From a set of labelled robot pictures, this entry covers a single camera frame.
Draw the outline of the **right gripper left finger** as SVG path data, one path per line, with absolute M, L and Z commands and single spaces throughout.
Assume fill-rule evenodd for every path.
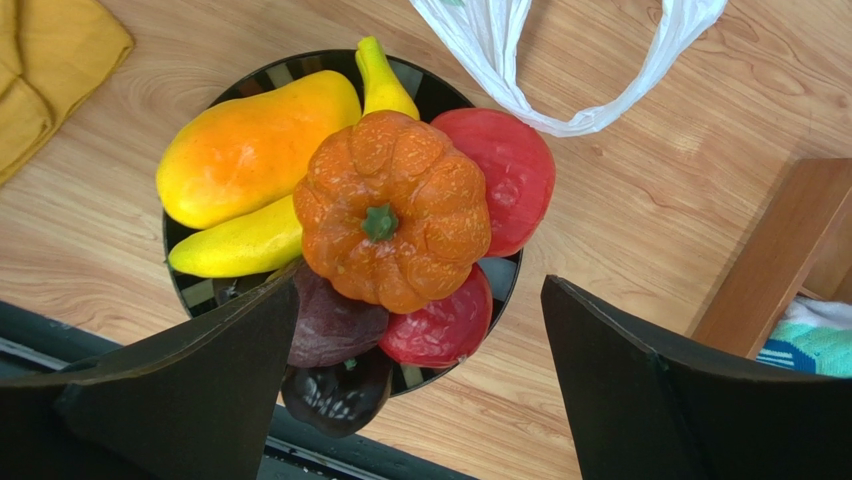
M 299 300 L 290 277 L 73 369 L 1 384 L 5 479 L 253 479 Z

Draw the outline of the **orange toy pumpkin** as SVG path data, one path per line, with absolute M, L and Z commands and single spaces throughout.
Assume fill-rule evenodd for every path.
M 329 136 L 293 201 L 310 268 L 397 314 L 454 293 L 491 243 L 481 169 L 443 132 L 394 111 Z

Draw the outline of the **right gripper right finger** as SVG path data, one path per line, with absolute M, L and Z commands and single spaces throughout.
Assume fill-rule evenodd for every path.
M 555 275 L 543 317 L 586 479 L 847 479 L 851 383 L 767 366 Z

